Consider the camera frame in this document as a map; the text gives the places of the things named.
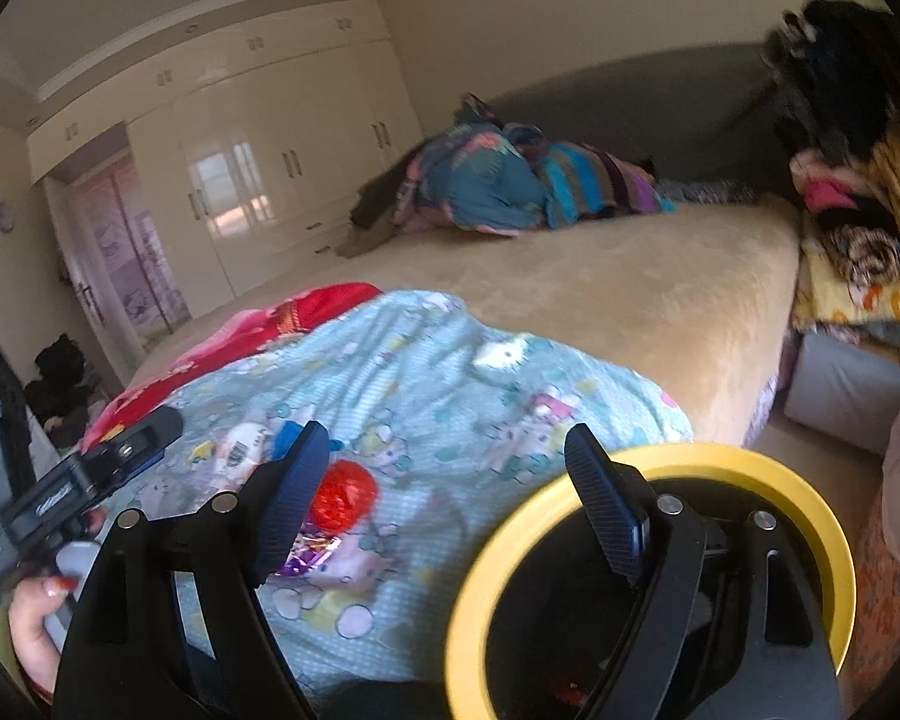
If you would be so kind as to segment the left hand red nails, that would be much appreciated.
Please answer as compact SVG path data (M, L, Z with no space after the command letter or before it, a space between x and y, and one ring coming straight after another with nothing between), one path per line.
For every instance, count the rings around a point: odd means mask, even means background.
M45 619L61 610L79 585L79 575L23 578L7 608L9 635L17 663L30 686L45 697L55 692L59 650L45 629Z

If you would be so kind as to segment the green sleeve left forearm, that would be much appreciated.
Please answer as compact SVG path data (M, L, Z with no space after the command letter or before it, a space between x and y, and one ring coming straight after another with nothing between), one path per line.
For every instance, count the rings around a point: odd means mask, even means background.
M29 686L27 679L20 671L20 665L17 661L16 652L14 652L13 639L11 639L11 628L9 628L9 603L2 603L0 606L0 663L9 674L9 678L16 684L16 688L22 692L25 697L29 697Z

